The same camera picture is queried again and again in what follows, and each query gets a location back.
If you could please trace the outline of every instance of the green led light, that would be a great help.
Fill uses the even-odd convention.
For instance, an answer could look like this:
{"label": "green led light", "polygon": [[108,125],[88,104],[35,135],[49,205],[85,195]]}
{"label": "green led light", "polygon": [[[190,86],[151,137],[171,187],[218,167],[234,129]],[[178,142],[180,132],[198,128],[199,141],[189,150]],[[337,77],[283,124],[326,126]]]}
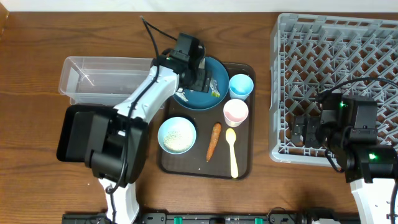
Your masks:
{"label": "green led light", "polygon": [[347,105],[344,104],[343,102],[340,102],[340,108],[343,108],[343,107],[345,107],[345,106],[347,106]]}
{"label": "green led light", "polygon": [[369,154],[369,159],[376,159],[377,156],[375,156],[374,154]]}

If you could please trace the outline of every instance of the white rice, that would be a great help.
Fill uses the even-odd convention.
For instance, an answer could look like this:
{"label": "white rice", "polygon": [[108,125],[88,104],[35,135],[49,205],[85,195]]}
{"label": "white rice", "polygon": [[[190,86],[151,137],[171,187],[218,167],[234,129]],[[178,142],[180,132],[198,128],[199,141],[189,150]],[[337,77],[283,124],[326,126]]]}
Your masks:
{"label": "white rice", "polygon": [[183,152],[191,147],[193,136],[190,131],[173,130],[164,137],[164,145],[170,151]]}

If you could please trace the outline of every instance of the cup rim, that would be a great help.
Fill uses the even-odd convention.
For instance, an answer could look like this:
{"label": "cup rim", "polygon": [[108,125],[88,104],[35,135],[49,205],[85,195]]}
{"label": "cup rim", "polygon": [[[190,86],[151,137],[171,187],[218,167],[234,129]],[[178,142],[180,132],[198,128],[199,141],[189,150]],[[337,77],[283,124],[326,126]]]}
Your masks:
{"label": "cup rim", "polygon": [[[245,104],[245,106],[246,106],[246,110],[248,111],[248,113],[246,114],[246,116],[244,117],[244,119],[242,119],[242,121],[231,121],[230,119],[228,119],[226,116],[225,116],[225,106],[230,102],[230,101],[232,101],[232,100],[239,100],[239,101],[242,101],[244,104]],[[227,119],[228,121],[230,121],[230,122],[234,122],[234,123],[242,123],[246,118],[248,118],[248,116],[249,116],[249,107],[248,107],[248,105],[243,101],[243,100],[240,100],[240,99],[230,99],[230,100],[228,100],[226,103],[225,103],[225,105],[224,105],[224,108],[223,108],[223,115],[224,115],[224,118],[225,119]]]}

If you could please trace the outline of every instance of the blue bowl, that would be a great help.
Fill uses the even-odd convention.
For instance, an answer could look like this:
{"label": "blue bowl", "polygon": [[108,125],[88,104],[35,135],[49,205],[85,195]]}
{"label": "blue bowl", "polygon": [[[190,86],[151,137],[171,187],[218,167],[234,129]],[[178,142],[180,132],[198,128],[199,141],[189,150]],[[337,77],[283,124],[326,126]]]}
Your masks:
{"label": "blue bowl", "polygon": [[174,95],[173,97],[177,103],[191,110],[208,110],[223,101],[229,88],[228,72],[222,63],[211,57],[206,57],[205,68],[206,70],[213,72],[213,78],[217,81],[220,97],[217,98],[212,96],[211,89],[209,89],[208,93],[184,90],[185,97],[187,97],[188,101],[185,102],[178,96]]}
{"label": "blue bowl", "polygon": [[[167,133],[176,129],[179,130],[183,129],[183,132],[192,133],[192,144],[185,151],[181,152],[171,151],[164,144],[164,137],[167,135]],[[159,128],[159,131],[157,132],[157,141],[159,142],[159,145],[162,147],[163,150],[171,154],[182,154],[184,152],[187,152],[192,148],[196,140],[197,140],[197,131],[194,125],[191,123],[191,121],[189,121],[186,118],[181,118],[181,117],[170,118],[167,121],[163,122],[163,124]]]}

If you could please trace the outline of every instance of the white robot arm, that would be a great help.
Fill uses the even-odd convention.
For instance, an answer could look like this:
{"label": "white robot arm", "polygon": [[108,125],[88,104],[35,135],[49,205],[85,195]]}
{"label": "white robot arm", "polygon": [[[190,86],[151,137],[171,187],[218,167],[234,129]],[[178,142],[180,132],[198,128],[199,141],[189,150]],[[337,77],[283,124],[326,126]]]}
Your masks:
{"label": "white robot arm", "polygon": [[[152,66],[148,77],[138,87],[138,89],[125,101],[116,105],[118,114],[127,116],[131,103],[137,98],[138,94],[149,85],[155,78],[157,67]],[[160,66],[159,77],[157,81],[147,90],[147,92],[137,102],[136,109],[132,112],[131,118],[142,118],[143,121],[149,123],[162,104],[174,93],[178,88],[179,75],[173,72],[172,69]],[[99,179],[99,182],[106,190],[109,186],[114,187],[115,182],[108,179]],[[110,194],[106,194],[106,202],[108,204],[108,211],[106,216],[112,220],[114,215],[113,207],[115,208],[115,220],[118,224],[131,224],[136,219],[139,212],[139,204],[136,199],[136,183],[127,184],[124,188],[118,188],[111,200]]]}
{"label": "white robot arm", "polygon": [[[302,135],[305,146],[326,147],[325,157],[332,168],[344,173],[351,186],[362,224],[392,223],[396,217],[393,205],[397,192],[397,153],[392,146],[377,142],[375,100],[332,93],[338,87],[318,94],[320,117],[294,118],[292,139],[300,140]],[[337,168],[329,151],[341,168]]]}
{"label": "white robot arm", "polygon": [[122,103],[114,108],[70,107],[73,119],[67,121],[65,116],[58,144],[58,151],[66,153],[58,156],[57,152],[57,157],[65,162],[84,162],[92,169],[107,193],[110,220],[118,224],[135,220],[139,211],[135,181],[146,160],[148,124],[178,89],[209,91],[212,74],[205,70],[204,61],[204,45],[180,34],[175,48],[157,55],[148,77]]}
{"label": "white robot arm", "polygon": [[[364,179],[355,180],[350,184],[358,207],[359,219],[362,224],[391,224],[390,204],[394,179],[373,179],[373,183],[365,183]],[[300,224],[340,224],[347,220],[339,220],[333,210],[327,208],[309,208],[298,216]]]}

